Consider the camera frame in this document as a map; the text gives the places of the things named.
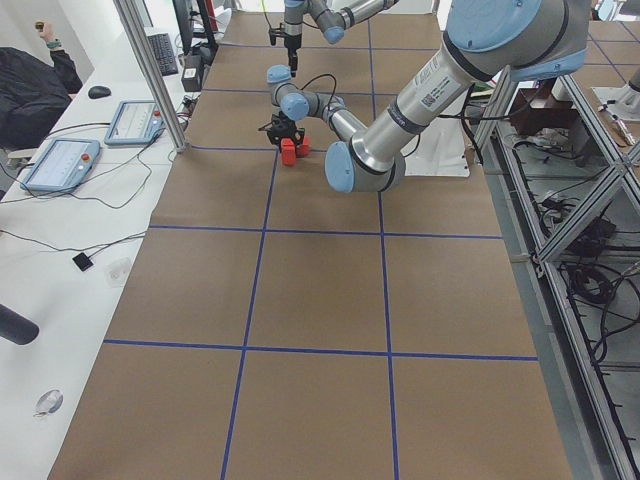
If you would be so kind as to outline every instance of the light blue joint cap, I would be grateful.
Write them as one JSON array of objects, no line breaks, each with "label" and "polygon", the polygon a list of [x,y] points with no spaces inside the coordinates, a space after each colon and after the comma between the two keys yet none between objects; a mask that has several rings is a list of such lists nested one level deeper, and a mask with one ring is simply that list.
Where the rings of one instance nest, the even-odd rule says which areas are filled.
[{"label": "light blue joint cap", "polygon": [[344,37],[344,28],[338,26],[329,27],[324,31],[323,35],[327,42],[333,45],[338,43]]},{"label": "light blue joint cap", "polygon": [[280,83],[291,80],[291,68],[286,65],[274,65],[267,70],[267,83]]},{"label": "light blue joint cap", "polygon": [[301,93],[288,93],[280,102],[280,109],[294,122],[309,114],[309,102]]},{"label": "light blue joint cap", "polygon": [[447,33],[463,52],[495,50],[520,35],[542,0],[454,0]]},{"label": "light blue joint cap", "polygon": [[356,181],[353,160],[345,142],[332,143],[324,161],[324,173],[331,188],[351,193]]},{"label": "light blue joint cap", "polygon": [[587,50],[585,49],[567,55],[566,57],[557,58],[551,62],[541,63],[527,68],[514,68],[511,70],[511,81],[545,80],[547,78],[567,75],[578,70],[584,64],[586,58]]}]

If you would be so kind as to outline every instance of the keyboard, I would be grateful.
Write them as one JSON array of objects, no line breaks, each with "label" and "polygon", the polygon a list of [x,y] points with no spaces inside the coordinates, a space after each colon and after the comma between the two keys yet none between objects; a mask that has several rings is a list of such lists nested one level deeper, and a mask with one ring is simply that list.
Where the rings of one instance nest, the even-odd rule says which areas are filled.
[{"label": "keyboard", "polygon": [[155,35],[148,35],[149,44],[151,50],[153,50],[153,56],[158,61],[160,67],[160,73],[162,76],[173,75],[178,73],[178,64],[176,63],[176,57],[173,54],[173,48],[171,47],[171,37],[168,33],[158,33]]}]

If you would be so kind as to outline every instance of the computer mouse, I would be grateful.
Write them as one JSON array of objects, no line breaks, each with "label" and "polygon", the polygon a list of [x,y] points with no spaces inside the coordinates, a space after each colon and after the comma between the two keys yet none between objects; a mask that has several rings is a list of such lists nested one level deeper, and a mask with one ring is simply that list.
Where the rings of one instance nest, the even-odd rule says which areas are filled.
[{"label": "computer mouse", "polygon": [[102,97],[108,97],[109,95],[111,95],[111,90],[108,87],[103,87],[102,85],[96,85],[95,87],[91,87],[89,89],[89,91],[87,92],[87,95],[89,95],[89,98],[102,98]]}]

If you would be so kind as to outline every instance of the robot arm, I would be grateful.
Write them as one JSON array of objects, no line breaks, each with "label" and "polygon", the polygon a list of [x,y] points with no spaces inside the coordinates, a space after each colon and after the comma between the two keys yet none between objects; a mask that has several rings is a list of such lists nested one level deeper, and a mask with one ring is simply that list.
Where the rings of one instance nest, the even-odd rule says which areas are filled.
[{"label": "robot arm", "polygon": [[334,12],[327,6],[326,0],[285,0],[284,23],[280,24],[279,28],[269,29],[271,45],[276,44],[276,38],[284,38],[291,76],[295,77],[298,70],[297,52],[302,46],[302,22],[305,14],[311,15],[324,38],[333,45],[344,37],[346,29],[393,7],[398,1],[358,0],[350,7]]},{"label": "robot arm", "polygon": [[272,103],[286,115],[300,104],[289,118],[319,116],[336,131],[341,141],[325,162],[334,189],[383,190],[404,172],[400,150],[475,81],[508,65],[516,82],[580,68],[590,7],[590,0],[455,0],[438,53],[368,128],[337,99],[295,91],[290,77],[271,78]]}]

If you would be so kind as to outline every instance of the black jacket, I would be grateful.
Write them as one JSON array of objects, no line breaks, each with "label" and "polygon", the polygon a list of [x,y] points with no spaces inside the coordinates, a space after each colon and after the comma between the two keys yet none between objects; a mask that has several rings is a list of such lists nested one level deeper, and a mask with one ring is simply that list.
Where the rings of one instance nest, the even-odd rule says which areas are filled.
[{"label": "black jacket", "polygon": [[0,146],[35,148],[82,87],[64,51],[51,52],[53,67],[11,47],[0,47]]}]

